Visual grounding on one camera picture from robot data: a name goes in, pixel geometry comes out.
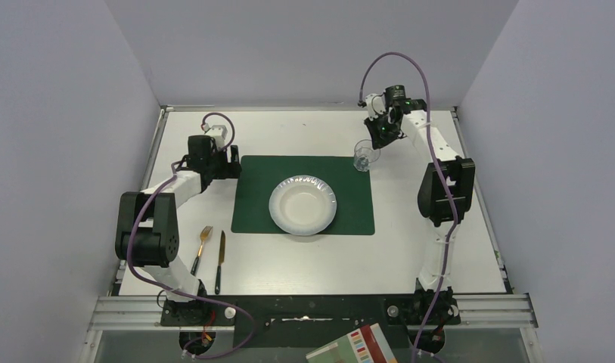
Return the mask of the gold knife black handle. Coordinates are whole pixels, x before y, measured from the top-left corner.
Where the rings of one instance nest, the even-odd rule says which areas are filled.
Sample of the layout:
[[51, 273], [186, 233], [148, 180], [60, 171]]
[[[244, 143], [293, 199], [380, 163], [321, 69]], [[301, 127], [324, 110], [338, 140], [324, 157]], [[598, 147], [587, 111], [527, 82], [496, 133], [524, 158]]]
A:
[[225, 248], [226, 248], [226, 235], [224, 231], [221, 231], [219, 242], [219, 255], [216, 267], [216, 279], [214, 285], [214, 293], [219, 295], [221, 293], [221, 280], [222, 280], [222, 264], [225, 261]]

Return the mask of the white plate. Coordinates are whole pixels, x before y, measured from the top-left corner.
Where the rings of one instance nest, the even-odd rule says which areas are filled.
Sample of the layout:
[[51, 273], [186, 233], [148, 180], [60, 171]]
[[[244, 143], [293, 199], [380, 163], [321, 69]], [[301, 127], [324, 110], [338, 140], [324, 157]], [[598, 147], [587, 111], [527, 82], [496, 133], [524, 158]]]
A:
[[281, 181], [269, 197], [269, 215], [283, 232], [312, 236], [323, 232], [337, 214], [337, 197], [324, 180], [295, 175]]

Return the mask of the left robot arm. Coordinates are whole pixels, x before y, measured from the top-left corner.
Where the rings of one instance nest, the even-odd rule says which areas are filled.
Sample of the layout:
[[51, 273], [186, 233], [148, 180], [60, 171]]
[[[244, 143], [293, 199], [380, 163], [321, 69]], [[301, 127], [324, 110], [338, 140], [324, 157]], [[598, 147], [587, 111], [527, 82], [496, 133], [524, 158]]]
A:
[[211, 303], [203, 283], [179, 257], [178, 208], [215, 180], [241, 174], [239, 148], [218, 146], [218, 138], [192, 135], [188, 152], [171, 165], [171, 176], [154, 188], [122, 194], [115, 254], [138, 280], [164, 290], [178, 308]]

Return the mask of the clear plastic cup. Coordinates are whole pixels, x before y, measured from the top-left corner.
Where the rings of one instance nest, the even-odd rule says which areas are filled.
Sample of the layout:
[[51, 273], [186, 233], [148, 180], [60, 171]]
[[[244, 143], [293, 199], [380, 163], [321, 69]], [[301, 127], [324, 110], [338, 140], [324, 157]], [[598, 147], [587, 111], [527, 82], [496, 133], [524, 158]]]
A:
[[363, 139], [354, 147], [353, 165], [359, 172], [368, 172], [371, 164], [380, 158], [380, 149], [375, 149], [371, 139]]

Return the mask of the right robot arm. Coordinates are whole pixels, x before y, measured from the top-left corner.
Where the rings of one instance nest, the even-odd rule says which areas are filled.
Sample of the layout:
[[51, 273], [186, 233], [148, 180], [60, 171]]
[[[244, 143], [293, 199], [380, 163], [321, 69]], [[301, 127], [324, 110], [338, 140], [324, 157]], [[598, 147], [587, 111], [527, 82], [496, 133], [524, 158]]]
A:
[[414, 308], [421, 317], [448, 318], [453, 314], [452, 254], [458, 227], [471, 208], [475, 163], [449, 145], [433, 124], [425, 102], [408, 98], [403, 85], [366, 95], [359, 104], [368, 112], [364, 124], [375, 150], [407, 138], [420, 155], [429, 158], [417, 205], [436, 236], [425, 247]]

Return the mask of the green placemat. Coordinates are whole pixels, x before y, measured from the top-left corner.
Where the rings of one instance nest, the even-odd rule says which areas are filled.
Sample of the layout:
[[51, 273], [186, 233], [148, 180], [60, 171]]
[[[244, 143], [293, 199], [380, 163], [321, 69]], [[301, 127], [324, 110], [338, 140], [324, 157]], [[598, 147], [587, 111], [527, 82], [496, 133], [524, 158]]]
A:
[[270, 216], [269, 198], [283, 180], [298, 175], [320, 178], [333, 189], [337, 212], [322, 234], [371, 236], [375, 233], [370, 174], [357, 171], [352, 157], [263, 155], [241, 158], [231, 231], [281, 234], [283, 231]]

